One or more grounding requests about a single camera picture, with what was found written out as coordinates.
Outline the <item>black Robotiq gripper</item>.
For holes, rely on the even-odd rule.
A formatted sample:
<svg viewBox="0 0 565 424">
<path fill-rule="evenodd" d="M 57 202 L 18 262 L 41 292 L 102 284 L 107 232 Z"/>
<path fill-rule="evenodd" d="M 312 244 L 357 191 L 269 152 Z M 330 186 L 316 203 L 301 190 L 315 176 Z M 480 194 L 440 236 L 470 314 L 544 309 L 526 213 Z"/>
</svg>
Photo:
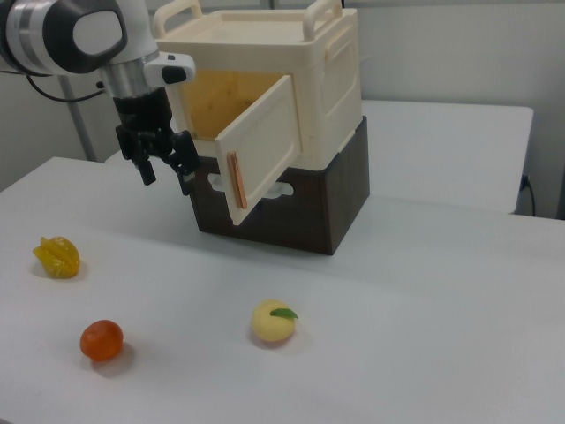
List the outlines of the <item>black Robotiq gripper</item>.
<svg viewBox="0 0 565 424">
<path fill-rule="evenodd" d="M 173 133 L 172 112 L 164 90 L 135 98 L 114 98 L 121 124 L 117 139 L 125 160 L 132 161 L 145 186 L 156 181 L 149 156 L 165 155 L 163 161 L 177 174 L 183 195 L 192 192 L 200 157 L 188 131 Z"/>
</svg>

